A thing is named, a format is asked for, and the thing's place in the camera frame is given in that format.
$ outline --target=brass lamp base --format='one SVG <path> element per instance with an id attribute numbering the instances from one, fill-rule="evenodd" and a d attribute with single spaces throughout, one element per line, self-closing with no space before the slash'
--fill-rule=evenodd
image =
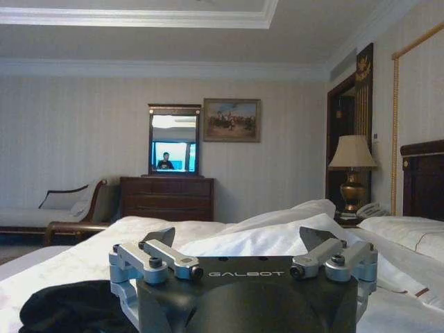
<path id="1" fill-rule="evenodd" d="M 359 202 L 364 198 L 366 189 L 358 182 L 357 173 L 347 172 L 347 181 L 341 185 L 341 194 L 345 201 L 344 213 L 354 214 Z"/>

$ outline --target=person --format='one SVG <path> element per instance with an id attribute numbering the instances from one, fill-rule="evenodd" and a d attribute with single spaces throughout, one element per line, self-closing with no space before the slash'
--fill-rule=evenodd
<path id="1" fill-rule="evenodd" d="M 161 170 L 174 170 L 174 166 L 173 163 L 171 163 L 171 161 L 168 161 L 169 159 L 169 153 L 165 152 L 164 153 L 164 159 L 162 161 L 159 161 L 159 163 L 157 163 L 157 169 L 161 169 Z"/>

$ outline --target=wooden dresser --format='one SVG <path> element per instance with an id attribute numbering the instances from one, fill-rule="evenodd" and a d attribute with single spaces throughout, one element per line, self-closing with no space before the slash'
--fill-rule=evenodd
<path id="1" fill-rule="evenodd" d="M 213 179 L 121 177 L 121 215 L 213 221 Z"/>

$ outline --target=crown molding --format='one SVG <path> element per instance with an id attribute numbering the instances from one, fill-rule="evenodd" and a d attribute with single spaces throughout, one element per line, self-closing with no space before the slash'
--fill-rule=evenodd
<path id="1" fill-rule="evenodd" d="M 50 26 L 268 29 L 279 0 L 260 12 L 0 8 L 0 23 Z"/>
<path id="2" fill-rule="evenodd" d="M 333 53 L 326 69 L 331 71 L 354 49 L 362 51 L 392 25 L 400 21 L 421 0 L 385 0 L 376 7 L 354 33 Z"/>
<path id="3" fill-rule="evenodd" d="M 240 62 L 1 59 L 2 76 L 327 81 L 324 66 Z"/>

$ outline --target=telephone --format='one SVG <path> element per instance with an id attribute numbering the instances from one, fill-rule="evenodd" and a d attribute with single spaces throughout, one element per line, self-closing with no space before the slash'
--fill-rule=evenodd
<path id="1" fill-rule="evenodd" d="M 356 215 L 362 219 L 367 219 L 373 216 L 388 216 L 390 215 L 384 208 L 379 206 L 379 203 L 369 203 L 356 212 Z"/>

